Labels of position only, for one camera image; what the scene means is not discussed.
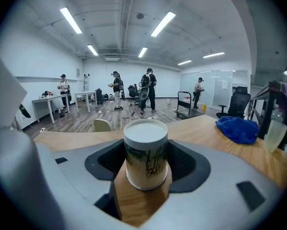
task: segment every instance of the blue cloth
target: blue cloth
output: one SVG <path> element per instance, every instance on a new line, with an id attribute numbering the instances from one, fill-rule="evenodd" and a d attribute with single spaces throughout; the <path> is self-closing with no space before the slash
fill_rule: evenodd
<path id="1" fill-rule="evenodd" d="M 240 144 L 253 144 L 259 132 L 256 122 L 240 117 L 222 117 L 216 125 L 226 137 Z"/>

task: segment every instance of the wooden floor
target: wooden floor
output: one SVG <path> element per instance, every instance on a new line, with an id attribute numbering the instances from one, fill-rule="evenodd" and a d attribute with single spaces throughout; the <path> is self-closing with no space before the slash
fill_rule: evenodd
<path id="1" fill-rule="evenodd" d="M 138 106 L 130 106 L 128 100 L 125 102 L 121 101 L 123 111 L 114 111 L 114 102 L 104 102 L 103 105 L 98 105 L 98 108 L 96 108 L 95 104 L 92 104 L 92 106 L 90 106 L 91 113 L 87 112 L 86 103 L 79 102 L 79 113 L 76 112 L 75 105 L 71 105 L 70 114 L 66 114 L 65 117 L 59 117 L 58 114 L 54 114 L 54 124 L 52 124 L 50 117 L 47 116 L 43 118 L 40 123 L 32 125 L 34 128 L 29 127 L 25 130 L 25 133 L 33 139 L 39 134 L 40 129 L 44 127 L 48 131 L 57 132 L 93 132 L 93 121 L 96 118 L 107 120 L 112 130 L 123 129 L 128 123 L 136 119 L 153 116 L 156 116 L 156 119 L 163 123 L 170 123 L 181 120 L 173 111 L 173 108 L 177 108 L 177 102 L 177 99 L 171 99 L 171 104 L 169 105 L 167 104 L 167 99 L 156 99 L 156 112 L 152 113 L 151 108 L 149 108 L 150 101 L 148 100 L 144 114 L 140 114 L 140 108 Z M 207 110 L 206 114 L 215 117 L 215 111 Z"/>

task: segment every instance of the shirt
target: shirt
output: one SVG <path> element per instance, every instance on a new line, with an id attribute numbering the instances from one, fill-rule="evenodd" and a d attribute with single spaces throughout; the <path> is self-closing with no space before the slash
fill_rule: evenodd
<path id="1" fill-rule="evenodd" d="M 118 77 L 116 77 L 115 80 L 114 80 L 114 84 L 116 84 L 116 83 L 120 83 L 120 79 Z M 118 86 L 114 86 L 113 89 L 114 89 L 114 92 L 120 92 L 119 85 Z"/>
<path id="2" fill-rule="evenodd" d="M 195 84 L 195 93 L 198 93 L 200 92 L 202 89 L 201 89 L 201 85 L 199 82 L 196 82 Z"/>
<path id="3" fill-rule="evenodd" d="M 66 92 L 68 91 L 68 86 L 69 86 L 69 82 L 66 80 L 65 82 L 60 82 L 60 92 Z"/>
<path id="4" fill-rule="evenodd" d="M 155 75 L 154 74 L 150 74 L 150 79 L 151 79 L 151 85 L 149 86 L 149 91 L 153 91 L 155 92 L 154 90 L 154 82 L 156 82 L 156 78 L 155 78 Z"/>

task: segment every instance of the white table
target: white table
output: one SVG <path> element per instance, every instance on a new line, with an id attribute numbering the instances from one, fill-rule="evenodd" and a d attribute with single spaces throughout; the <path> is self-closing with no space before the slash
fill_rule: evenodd
<path id="1" fill-rule="evenodd" d="M 40 122 L 40 121 L 39 121 L 39 118 L 38 118 L 38 115 L 37 115 L 37 112 L 36 112 L 35 103 L 36 102 L 47 102 L 48 103 L 49 115 L 51 116 L 52 123 L 55 123 L 54 118 L 53 118 L 53 114 L 55 113 L 54 108 L 53 108 L 53 102 L 52 102 L 52 108 L 51 108 L 51 102 L 50 101 L 52 101 L 55 98 L 61 98 L 61 97 L 65 97 L 66 98 L 66 104 L 67 104 L 68 113 L 70 113 L 69 102 L 68 102 L 68 94 L 55 95 L 55 96 L 51 96 L 51 97 L 48 97 L 48 98 L 42 98 L 42 99 L 37 99 L 37 100 L 33 100 L 32 101 L 33 107 L 34 107 L 34 112 L 35 112 L 35 115 L 36 115 L 36 118 L 37 118 L 38 122 Z"/>
<path id="2" fill-rule="evenodd" d="M 95 95 L 95 102 L 96 102 L 96 107 L 97 107 L 97 101 L 96 101 L 96 91 L 83 91 L 83 92 L 78 92 L 75 93 L 75 105 L 76 105 L 76 109 L 77 109 L 77 113 L 80 112 L 80 110 L 78 109 L 78 104 L 77 104 L 77 95 L 86 95 L 86 104 L 87 104 L 87 110 L 88 113 L 90 113 L 90 106 L 89 106 L 89 100 L 88 100 L 88 95 L 94 94 Z"/>

